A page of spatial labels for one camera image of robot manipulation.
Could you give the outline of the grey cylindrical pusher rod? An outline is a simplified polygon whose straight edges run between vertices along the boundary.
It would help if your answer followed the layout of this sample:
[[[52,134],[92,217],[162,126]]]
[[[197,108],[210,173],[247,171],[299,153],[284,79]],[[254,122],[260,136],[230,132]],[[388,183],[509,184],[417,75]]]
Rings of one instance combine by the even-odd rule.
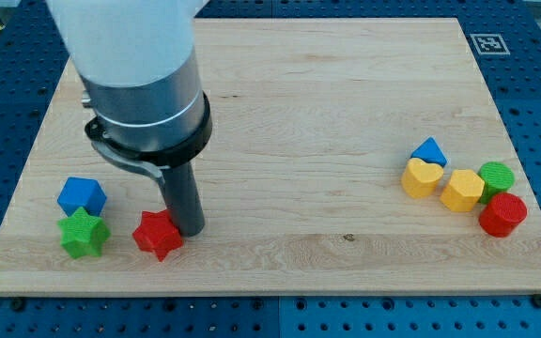
[[[162,169],[162,179],[162,198],[172,223],[183,237],[198,235],[205,226],[205,216],[191,164]]]

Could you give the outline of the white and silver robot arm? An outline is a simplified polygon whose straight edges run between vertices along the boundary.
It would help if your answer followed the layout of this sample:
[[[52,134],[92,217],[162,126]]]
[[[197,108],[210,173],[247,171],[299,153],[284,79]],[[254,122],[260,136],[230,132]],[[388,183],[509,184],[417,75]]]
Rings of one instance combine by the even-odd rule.
[[[114,166],[150,177],[184,237],[205,216],[191,161],[212,133],[193,19],[203,1],[47,0],[95,116],[85,132]]]

